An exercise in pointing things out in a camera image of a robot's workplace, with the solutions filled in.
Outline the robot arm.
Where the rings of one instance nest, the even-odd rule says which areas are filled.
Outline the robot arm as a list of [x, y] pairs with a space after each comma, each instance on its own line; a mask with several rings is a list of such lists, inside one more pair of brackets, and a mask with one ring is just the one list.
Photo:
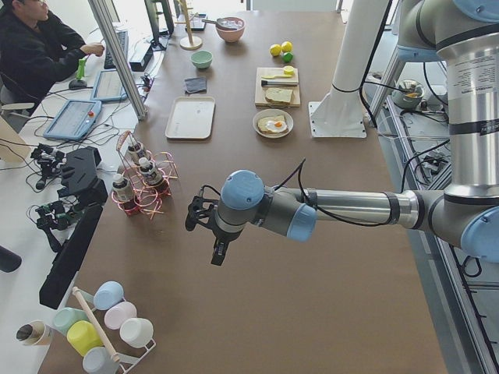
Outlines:
[[318, 221], [428, 231], [465, 254], [498, 260], [498, 4], [415, 1], [402, 8], [398, 46], [433, 51], [447, 67], [451, 182], [442, 190], [348, 192], [267, 187], [231, 173], [214, 204], [211, 262], [246, 224], [304, 242]]

